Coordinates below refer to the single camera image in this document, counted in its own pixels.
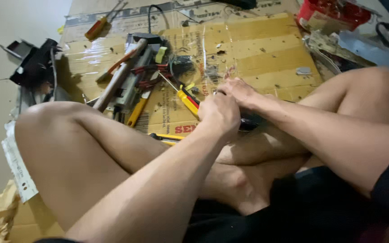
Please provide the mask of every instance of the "person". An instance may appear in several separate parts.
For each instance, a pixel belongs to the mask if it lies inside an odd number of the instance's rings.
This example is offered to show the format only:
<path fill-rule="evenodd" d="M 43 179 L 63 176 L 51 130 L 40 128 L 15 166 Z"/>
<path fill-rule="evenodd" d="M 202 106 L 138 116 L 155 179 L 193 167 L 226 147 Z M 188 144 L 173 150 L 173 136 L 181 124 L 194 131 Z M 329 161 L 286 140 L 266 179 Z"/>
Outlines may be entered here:
<path fill-rule="evenodd" d="M 389 224 L 389 69 L 343 73 L 299 103 L 239 78 L 218 90 L 172 147 L 79 103 L 22 114 L 19 151 L 66 241 L 343 242 Z M 268 123 L 234 140 L 240 108 Z"/>

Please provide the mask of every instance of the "forearm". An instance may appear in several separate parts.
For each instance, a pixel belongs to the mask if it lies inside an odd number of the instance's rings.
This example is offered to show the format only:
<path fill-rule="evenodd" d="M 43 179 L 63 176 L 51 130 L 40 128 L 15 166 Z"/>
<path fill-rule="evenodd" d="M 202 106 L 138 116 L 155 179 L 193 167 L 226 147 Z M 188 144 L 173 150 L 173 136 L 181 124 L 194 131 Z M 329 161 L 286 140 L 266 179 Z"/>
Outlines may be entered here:
<path fill-rule="evenodd" d="M 389 125 L 256 95 L 252 110 L 300 140 L 337 175 L 370 191 L 389 165 Z"/>
<path fill-rule="evenodd" d="M 200 123 L 105 196 L 67 237 L 83 242 L 180 242 L 199 190 L 226 142 L 213 127 Z"/>

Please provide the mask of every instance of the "red and yellow screwdriver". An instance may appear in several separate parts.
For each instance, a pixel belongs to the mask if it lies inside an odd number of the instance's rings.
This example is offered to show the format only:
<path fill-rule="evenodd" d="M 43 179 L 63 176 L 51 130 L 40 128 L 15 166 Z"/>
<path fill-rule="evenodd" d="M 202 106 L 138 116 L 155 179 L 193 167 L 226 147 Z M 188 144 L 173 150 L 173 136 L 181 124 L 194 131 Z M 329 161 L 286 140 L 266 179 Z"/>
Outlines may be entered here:
<path fill-rule="evenodd" d="M 178 97 L 180 98 L 180 100 L 184 103 L 184 105 L 192 112 L 192 114 L 197 118 L 199 119 L 199 117 L 197 116 L 197 111 L 199 109 L 199 105 L 190 97 L 188 97 L 184 91 L 182 90 L 178 90 L 171 82 L 169 79 L 167 79 L 162 73 L 160 73 L 159 71 L 159 74 L 162 76 L 162 78 L 164 80 L 166 80 L 166 82 L 168 82 L 170 84 L 170 86 L 172 86 L 173 89 L 176 90 L 176 94 L 178 95 Z"/>
<path fill-rule="evenodd" d="M 118 1 L 118 3 L 115 5 L 115 7 L 108 13 L 106 16 L 102 17 L 100 20 L 97 20 L 95 24 L 88 30 L 88 32 L 85 33 L 85 37 L 88 40 L 94 40 L 98 34 L 103 30 L 103 27 L 108 22 L 109 15 L 118 7 L 118 5 L 122 3 L 122 0 Z"/>

